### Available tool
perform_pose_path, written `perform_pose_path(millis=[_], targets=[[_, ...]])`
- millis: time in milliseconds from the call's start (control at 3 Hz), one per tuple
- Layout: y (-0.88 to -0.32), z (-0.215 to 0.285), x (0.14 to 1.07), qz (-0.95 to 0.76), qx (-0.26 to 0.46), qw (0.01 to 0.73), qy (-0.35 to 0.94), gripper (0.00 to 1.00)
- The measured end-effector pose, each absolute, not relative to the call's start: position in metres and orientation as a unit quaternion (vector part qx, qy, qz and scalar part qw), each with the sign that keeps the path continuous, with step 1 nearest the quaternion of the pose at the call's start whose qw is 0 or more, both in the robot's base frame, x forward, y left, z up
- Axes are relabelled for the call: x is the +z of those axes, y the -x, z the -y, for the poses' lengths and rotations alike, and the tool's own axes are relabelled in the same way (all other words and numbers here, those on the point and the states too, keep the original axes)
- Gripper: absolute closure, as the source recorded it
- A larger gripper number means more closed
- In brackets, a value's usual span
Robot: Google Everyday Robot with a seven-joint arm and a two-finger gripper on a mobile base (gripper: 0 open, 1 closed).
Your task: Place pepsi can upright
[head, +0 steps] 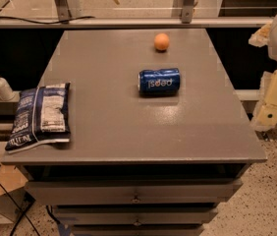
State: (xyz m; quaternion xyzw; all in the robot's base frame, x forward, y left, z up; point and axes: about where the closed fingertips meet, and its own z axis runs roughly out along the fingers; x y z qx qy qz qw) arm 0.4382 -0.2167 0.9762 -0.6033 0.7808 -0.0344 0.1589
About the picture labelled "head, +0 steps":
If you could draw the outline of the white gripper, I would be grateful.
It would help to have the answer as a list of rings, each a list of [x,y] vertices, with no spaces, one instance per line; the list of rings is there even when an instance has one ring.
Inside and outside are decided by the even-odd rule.
[[[271,23],[262,26],[249,38],[249,44],[263,47],[268,44]],[[273,73],[264,72],[260,81],[259,101],[252,113],[252,128],[265,132],[277,125],[277,70]]]

